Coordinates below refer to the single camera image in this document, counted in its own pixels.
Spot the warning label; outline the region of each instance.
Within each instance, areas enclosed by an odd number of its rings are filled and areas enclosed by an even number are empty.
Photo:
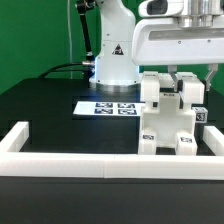
[[[120,44],[117,45],[117,47],[115,48],[113,54],[114,55],[124,55],[124,52],[122,51]]]

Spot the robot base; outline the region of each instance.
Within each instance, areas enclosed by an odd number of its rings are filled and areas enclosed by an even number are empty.
[[[127,81],[122,84],[105,84],[102,81],[96,81],[96,80],[91,80],[89,81],[89,86],[90,88],[93,89],[98,89],[102,91],[107,91],[107,92],[131,92],[131,91],[136,91],[140,89],[140,84],[135,83],[135,84],[127,84]]]

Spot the white panel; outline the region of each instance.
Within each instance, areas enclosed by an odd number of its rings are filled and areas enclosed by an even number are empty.
[[[214,17],[212,27],[192,32],[179,28],[177,18],[141,20],[134,32],[132,59],[136,65],[223,63],[223,24],[224,16]]]
[[[224,135],[214,126],[205,126],[203,140],[216,156],[224,156]]]
[[[224,160],[210,156],[0,153],[0,176],[224,180]]]
[[[0,152],[19,152],[29,137],[29,123],[17,122],[0,142]]]

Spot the white block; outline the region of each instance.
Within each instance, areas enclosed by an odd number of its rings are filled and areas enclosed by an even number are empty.
[[[140,134],[139,138],[139,155],[155,155],[157,146],[157,134],[153,131],[148,131]]]
[[[204,127],[203,141],[216,156],[224,156],[224,135],[216,127]]]
[[[197,143],[191,134],[177,133],[176,155],[196,156]]]
[[[159,102],[160,84],[158,73],[143,73],[141,83],[141,101]]]
[[[184,103],[198,103],[204,102],[205,86],[198,80],[183,80],[183,92],[181,92],[181,98]]]
[[[29,137],[29,123],[17,122],[0,142],[0,152],[19,152]]]
[[[196,123],[207,123],[208,110],[204,107],[192,107],[196,113]]]

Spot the metal bracket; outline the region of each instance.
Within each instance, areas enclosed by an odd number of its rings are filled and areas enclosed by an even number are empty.
[[[210,91],[211,81],[215,77],[215,75],[216,75],[216,73],[218,71],[218,68],[219,68],[219,65],[218,64],[208,65],[208,71],[209,71],[209,73],[205,77],[205,81],[206,81],[206,91],[207,92]]]
[[[177,65],[168,65],[168,73],[170,74],[174,82],[173,83],[174,92],[177,92],[178,90],[178,79],[176,77]]]

